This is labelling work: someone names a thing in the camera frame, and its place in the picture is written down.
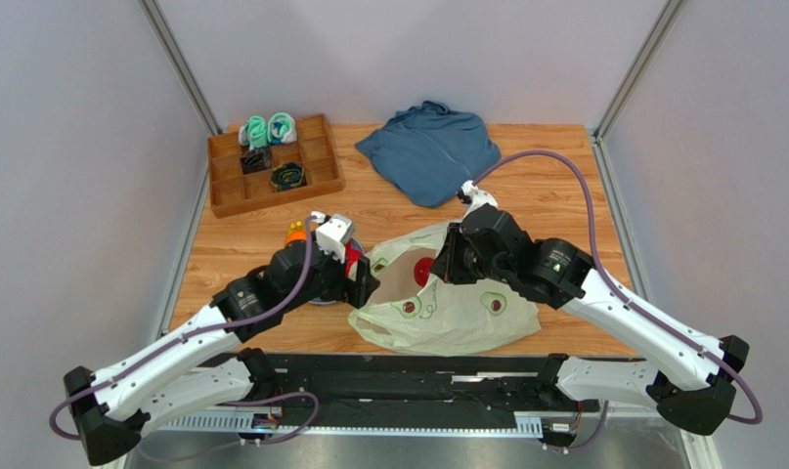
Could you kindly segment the orange fruit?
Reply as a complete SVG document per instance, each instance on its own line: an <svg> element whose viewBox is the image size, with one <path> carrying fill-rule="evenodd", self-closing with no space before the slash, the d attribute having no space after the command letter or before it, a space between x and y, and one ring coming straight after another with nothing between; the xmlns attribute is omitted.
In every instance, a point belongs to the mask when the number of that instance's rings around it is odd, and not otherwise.
<svg viewBox="0 0 789 469"><path fill-rule="evenodd" d="M296 241L305 241L307 239L307 230L301 228L300 230L296 230L292 233L288 233L285 238L285 246L290 246L292 243Z"/></svg>

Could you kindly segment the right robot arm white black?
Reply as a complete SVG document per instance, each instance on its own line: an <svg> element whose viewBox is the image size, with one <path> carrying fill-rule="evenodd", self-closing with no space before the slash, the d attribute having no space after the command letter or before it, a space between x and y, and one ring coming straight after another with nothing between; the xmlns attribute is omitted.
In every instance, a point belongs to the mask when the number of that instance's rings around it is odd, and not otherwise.
<svg viewBox="0 0 789 469"><path fill-rule="evenodd" d="M571 401L653 408L703 436L730 416L748 344L670 318L564 239L534 240L508 213L484 205L449 225L430 272L454 285L494 280L532 303L593 323L640 353L638 362L549 356L538 380Z"/></svg>

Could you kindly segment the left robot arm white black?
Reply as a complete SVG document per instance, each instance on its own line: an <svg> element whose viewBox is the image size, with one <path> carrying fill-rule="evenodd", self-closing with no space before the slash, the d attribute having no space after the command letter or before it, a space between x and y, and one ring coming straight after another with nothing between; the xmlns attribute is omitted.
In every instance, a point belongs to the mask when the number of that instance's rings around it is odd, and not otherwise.
<svg viewBox="0 0 789 469"><path fill-rule="evenodd" d="M308 302L361 308L379 286L366 256L340 261L314 243L292 241L147 348L98 370L72 369L63 381L89 464L116 460L161 425L195 410L267 398L275 374L258 350L246 349L206 372L192 370L280 325L286 313Z"/></svg>

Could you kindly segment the pale green plastic bag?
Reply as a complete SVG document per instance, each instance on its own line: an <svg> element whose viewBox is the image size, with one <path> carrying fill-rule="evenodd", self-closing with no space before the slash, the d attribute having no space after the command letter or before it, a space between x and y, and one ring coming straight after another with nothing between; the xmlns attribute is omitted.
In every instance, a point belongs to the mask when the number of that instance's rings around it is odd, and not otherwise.
<svg viewBox="0 0 789 469"><path fill-rule="evenodd" d="M348 322L366 341L411 355L478 355L541 330L536 304L492 280L445 283L418 264L433 262L448 224L377 244L366 254L380 287Z"/></svg>

